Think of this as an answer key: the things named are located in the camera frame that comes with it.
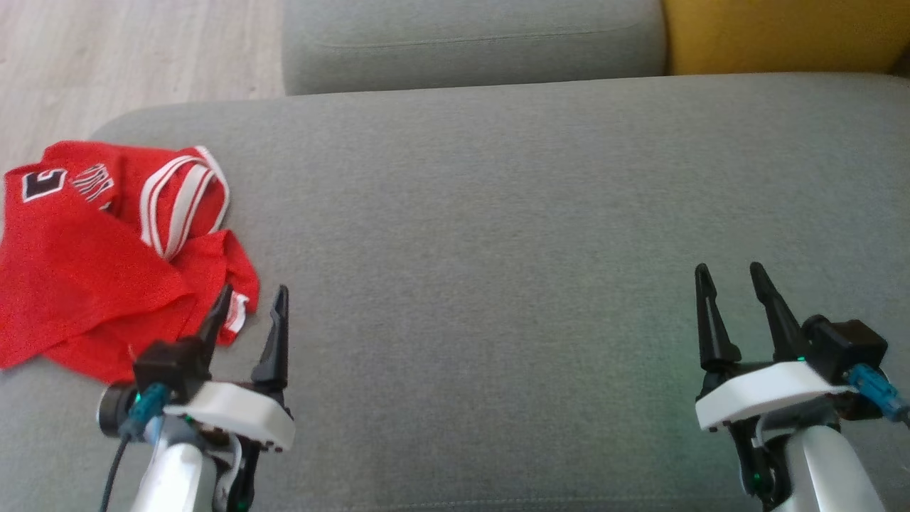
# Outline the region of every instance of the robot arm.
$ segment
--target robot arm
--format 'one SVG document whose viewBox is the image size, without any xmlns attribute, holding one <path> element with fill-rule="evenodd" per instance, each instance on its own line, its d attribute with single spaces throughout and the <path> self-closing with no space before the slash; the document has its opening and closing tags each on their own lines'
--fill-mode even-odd
<svg viewBox="0 0 910 512">
<path fill-rule="evenodd" d="M 840 421 L 876 419 L 884 411 L 910 425 L 907 404 L 879 368 L 887 342 L 858 320 L 814 316 L 800 327 L 764 267 L 754 262 L 750 272 L 771 327 L 771 362 L 740 362 L 708 267 L 695 269 L 705 371 L 695 411 L 702 430 L 730 432 L 743 491 L 765 512 L 884 512 Z"/>
<path fill-rule="evenodd" d="M 155 447 L 133 512 L 246 512 L 253 502 L 259 453 L 280 453 L 293 445 L 294 420 L 283 393 L 288 288 L 278 290 L 268 340 L 246 383 L 212 381 L 208 370 L 231 293 L 230 286 L 222 290 L 197 335 L 153 343 L 134 363 L 136 382 L 114 384 L 102 396 L 97 418 L 105 435 L 120 437 L 121 446 L 147 442 Z"/>
</svg>

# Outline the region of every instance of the white stripe trim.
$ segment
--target white stripe trim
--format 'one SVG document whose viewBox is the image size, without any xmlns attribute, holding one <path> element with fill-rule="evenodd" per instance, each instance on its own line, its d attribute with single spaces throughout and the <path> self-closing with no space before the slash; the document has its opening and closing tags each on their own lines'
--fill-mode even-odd
<svg viewBox="0 0 910 512">
<path fill-rule="evenodd" d="M 215 157 L 212 156 L 211 151 L 208 150 L 205 146 L 196 146 L 195 150 L 198 151 L 202 158 L 206 160 L 209 168 L 215 171 L 215 175 L 218 181 L 221 182 L 221 187 L 225 190 L 225 202 L 221 205 L 221 211 L 218 213 L 218 218 L 215 220 L 215 225 L 212 226 L 212 229 L 209 230 L 209 233 L 214 233 L 215 231 L 221 229 L 221 222 L 224 221 L 225 215 L 228 213 L 228 203 L 230 202 L 230 189 L 228 188 L 228 179 L 225 178 L 224 172 L 221 171 L 221 166 L 218 165 Z"/>
<path fill-rule="evenodd" d="M 164 258 L 164 251 L 161 248 L 161 239 L 158 236 L 157 224 L 157 201 L 161 194 L 161 189 L 167 181 L 177 172 L 181 165 L 194 160 L 193 157 L 177 157 L 161 169 L 155 171 L 146 179 L 142 186 L 142 193 L 139 196 L 139 223 L 142 226 L 142 241 L 158 253 L 158 256 Z"/>
<path fill-rule="evenodd" d="M 167 248 L 165 249 L 165 259 L 170 260 L 177 255 L 187 242 L 189 236 L 189 227 L 196 217 L 196 210 L 199 207 L 202 197 L 205 195 L 206 186 L 215 176 L 214 171 L 204 165 L 194 165 L 184 178 L 180 190 L 177 192 L 177 199 L 174 201 L 174 209 L 171 212 L 170 229 L 167 232 Z"/>
</svg>

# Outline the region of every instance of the gray couch cushion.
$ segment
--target gray couch cushion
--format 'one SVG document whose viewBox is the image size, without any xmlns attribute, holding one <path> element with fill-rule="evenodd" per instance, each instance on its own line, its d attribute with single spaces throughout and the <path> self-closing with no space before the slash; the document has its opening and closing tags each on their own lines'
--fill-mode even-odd
<svg viewBox="0 0 910 512">
<path fill-rule="evenodd" d="M 296 446 L 261 512 L 753 509 L 727 435 L 698 430 L 693 270 L 770 357 L 748 274 L 800 318 L 862 318 L 910 393 L 910 82 L 658 77 L 174 106 L 97 137 L 208 145 L 264 298 L 291 290 Z M 260 314 L 218 352 L 244 378 Z M 88 510 L 115 443 L 101 387 L 2 376 L 0 496 Z M 844 431 L 893 510 L 910 437 Z M 130 449 L 116 504 L 147 450 Z"/>
<path fill-rule="evenodd" d="M 660 0 L 286 0 L 288 94 L 660 75 Z"/>
</svg>

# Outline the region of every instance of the light wood laminate floor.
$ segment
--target light wood laminate floor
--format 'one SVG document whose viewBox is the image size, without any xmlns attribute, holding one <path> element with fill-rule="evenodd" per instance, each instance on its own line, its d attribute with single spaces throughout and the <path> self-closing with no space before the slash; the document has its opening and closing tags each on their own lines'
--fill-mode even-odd
<svg viewBox="0 0 910 512">
<path fill-rule="evenodd" d="M 0 169 L 137 108 L 284 96 L 279 0 L 0 0 Z"/>
</svg>

